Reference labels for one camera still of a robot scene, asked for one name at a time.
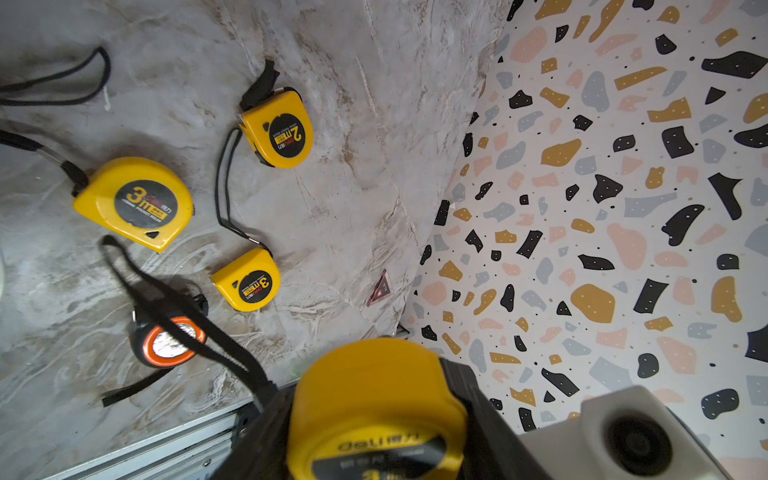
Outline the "black orange tape measure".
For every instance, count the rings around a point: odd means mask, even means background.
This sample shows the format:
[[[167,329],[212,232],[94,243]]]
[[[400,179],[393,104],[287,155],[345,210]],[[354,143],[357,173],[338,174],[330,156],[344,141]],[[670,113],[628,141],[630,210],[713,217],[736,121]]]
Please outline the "black orange tape measure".
[[[200,290],[192,294],[187,290],[183,292],[188,300],[191,300],[197,309],[207,315],[209,302]],[[154,300],[153,303],[160,313],[166,314],[170,320],[181,330],[196,340],[205,343],[207,336],[181,309],[174,306],[166,299]],[[136,359],[144,366],[153,369],[153,373],[131,385],[107,392],[101,399],[102,407],[106,408],[134,396],[163,379],[175,367],[186,363],[196,354],[185,347],[169,333],[157,326],[145,312],[145,309],[134,304],[131,321],[127,326],[127,334],[132,352]]]

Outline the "yellow 2m tape measure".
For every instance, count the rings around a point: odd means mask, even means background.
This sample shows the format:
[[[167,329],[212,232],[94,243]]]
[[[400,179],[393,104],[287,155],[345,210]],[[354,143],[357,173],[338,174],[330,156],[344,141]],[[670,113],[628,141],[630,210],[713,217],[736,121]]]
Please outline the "yellow 2m tape measure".
[[[227,133],[217,160],[214,207],[219,225],[259,248],[266,245],[251,237],[231,219],[229,176],[234,153],[246,140],[260,164],[292,169],[309,157],[314,130],[300,93],[276,86],[280,72],[268,58],[258,78],[242,94],[236,125]]]

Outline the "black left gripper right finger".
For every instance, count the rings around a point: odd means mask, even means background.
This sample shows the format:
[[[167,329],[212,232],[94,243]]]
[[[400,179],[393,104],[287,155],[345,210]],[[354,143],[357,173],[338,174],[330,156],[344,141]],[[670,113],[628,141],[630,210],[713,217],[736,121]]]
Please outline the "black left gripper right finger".
[[[451,394],[468,414],[458,479],[551,479],[483,394],[473,370],[447,359],[440,364]]]

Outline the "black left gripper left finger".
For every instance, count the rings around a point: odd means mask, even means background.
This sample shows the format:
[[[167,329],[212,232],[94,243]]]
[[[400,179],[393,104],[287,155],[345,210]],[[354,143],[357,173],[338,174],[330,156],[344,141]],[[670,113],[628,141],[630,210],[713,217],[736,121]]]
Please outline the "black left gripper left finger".
[[[295,387],[280,390],[212,479],[291,479],[286,457],[294,397]]]

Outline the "yellow 3m tape measure large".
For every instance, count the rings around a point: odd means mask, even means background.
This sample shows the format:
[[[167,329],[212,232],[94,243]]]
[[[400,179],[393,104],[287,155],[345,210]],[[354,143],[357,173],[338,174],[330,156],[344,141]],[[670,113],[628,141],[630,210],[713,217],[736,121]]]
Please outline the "yellow 3m tape measure large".
[[[1,143],[35,152],[57,165],[74,183],[77,213],[157,253],[184,230],[195,212],[191,193],[179,176],[156,161],[121,157],[89,176],[28,137],[3,130]]]

